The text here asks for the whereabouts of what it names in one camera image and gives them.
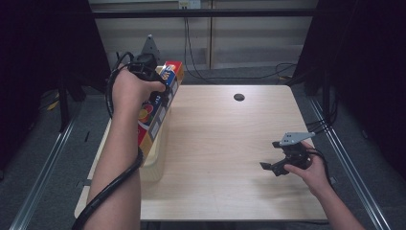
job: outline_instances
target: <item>person's right arm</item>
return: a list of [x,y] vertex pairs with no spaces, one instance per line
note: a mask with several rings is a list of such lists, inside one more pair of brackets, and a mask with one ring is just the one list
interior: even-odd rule
[[[308,149],[313,149],[308,143],[302,143]],[[284,168],[303,179],[310,192],[319,200],[333,229],[365,229],[329,185],[322,158],[311,154],[310,162],[311,165],[306,170],[292,165],[285,165]]]

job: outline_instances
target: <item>forearm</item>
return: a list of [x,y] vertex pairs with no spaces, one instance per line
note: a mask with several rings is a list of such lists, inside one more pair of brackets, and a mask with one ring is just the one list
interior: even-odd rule
[[332,189],[325,190],[323,193],[316,195],[316,197],[325,210],[328,221],[333,229],[364,229]]
[[[138,111],[135,106],[115,111],[88,201],[134,163],[138,154]],[[140,175],[136,171],[92,215],[86,229],[138,229],[140,208]]]

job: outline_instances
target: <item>box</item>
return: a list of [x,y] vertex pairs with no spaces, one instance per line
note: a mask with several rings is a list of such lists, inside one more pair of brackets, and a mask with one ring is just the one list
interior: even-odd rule
[[184,77],[181,61],[167,61],[159,75],[170,88],[168,106],[162,106],[162,99],[157,96],[143,103],[138,117],[138,145],[147,159],[158,131],[169,111],[170,104]]

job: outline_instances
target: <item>wall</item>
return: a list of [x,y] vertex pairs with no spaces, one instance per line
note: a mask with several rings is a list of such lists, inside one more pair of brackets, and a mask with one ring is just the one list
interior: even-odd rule
[[[91,0],[93,10],[178,9],[177,1]],[[314,9],[317,0],[203,0],[202,9]],[[311,17],[189,18],[192,55],[198,69],[296,63]],[[140,51],[153,35],[162,59],[184,60],[184,18],[97,19],[104,49]],[[189,50],[187,63],[192,64]]]

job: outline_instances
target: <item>food image on box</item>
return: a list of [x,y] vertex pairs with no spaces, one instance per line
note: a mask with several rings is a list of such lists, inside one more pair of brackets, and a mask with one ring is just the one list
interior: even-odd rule
[[170,88],[168,106],[162,106],[160,96],[150,98],[143,103],[138,116],[138,145],[144,153],[145,159],[152,147],[152,144],[158,134],[161,124],[164,122],[167,111],[176,94],[179,84],[183,79],[184,73],[181,61],[167,61],[162,68],[160,76],[167,82]]

